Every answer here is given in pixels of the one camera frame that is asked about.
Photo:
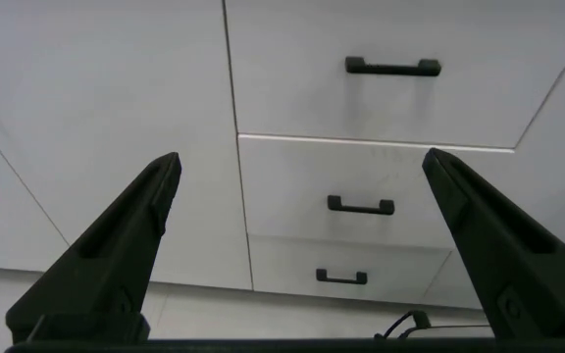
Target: drawer handle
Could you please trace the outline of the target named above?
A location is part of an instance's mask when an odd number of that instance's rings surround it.
[[[345,70],[349,74],[437,77],[441,64],[435,59],[420,59],[418,66],[374,65],[366,64],[363,57],[345,57]]]
[[[371,215],[387,215],[391,216],[394,212],[393,200],[381,200],[379,208],[372,207],[354,207],[341,205],[341,196],[329,195],[328,198],[329,210],[341,212],[354,212],[364,213]]]
[[[368,274],[358,272],[356,279],[341,279],[341,278],[329,278],[329,274],[326,269],[315,270],[315,278],[318,281],[327,281],[331,283],[344,283],[344,284],[359,284],[365,285],[368,283]]]

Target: black drawer handle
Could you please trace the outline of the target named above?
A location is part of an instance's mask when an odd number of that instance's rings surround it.
[[[362,57],[346,57],[345,70],[349,74],[374,74],[396,76],[436,77],[441,72],[441,64],[435,59],[420,59],[418,66],[370,65]]]
[[[318,281],[327,281],[331,283],[345,283],[345,284],[359,284],[365,285],[368,283],[368,274],[358,272],[356,279],[340,279],[340,278],[329,278],[329,274],[326,269],[315,270],[315,278]]]
[[[371,215],[391,216],[395,209],[393,200],[381,200],[379,202],[379,208],[343,206],[341,205],[341,196],[336,195],[329,195],[328,204],[329,210],[331,211],[365,213]]]

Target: floor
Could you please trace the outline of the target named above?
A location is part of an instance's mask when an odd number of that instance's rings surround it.
[[[0,352],[10,345],[8,308],[40,274],[0,270]],[[151,283],[143,304],[150,338],[372,337],[411,305]],[[435,325],[486,324],[482,312],[424,307]],[[405,322],[395,334],[413,325]]]

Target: white cabinet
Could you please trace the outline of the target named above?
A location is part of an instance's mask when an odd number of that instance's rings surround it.
[[[45,271],[67,249],[0,154],[0,268]]]
[[[239,132],[513,148],[565,66],[565,0],[228,0]],[[437,77],[351,75],[348,56]]]
[[[177,151],[152,278],[251,288],[226,48],[219,0],[0,0],[0,149],[68,241]]]

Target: cabinet door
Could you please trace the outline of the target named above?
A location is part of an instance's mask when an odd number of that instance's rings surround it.
[[[45,271],[67,249],[0,154],[0,268]]]
[[[153,279],[250,288],[219,0],[0,0],[0,149],[72,242],[183,165]]]
[[[514,157],[483,176],[565,242],[565,73]],[[444,264],[423,303],[478,306],[460,258],[451,256]]]

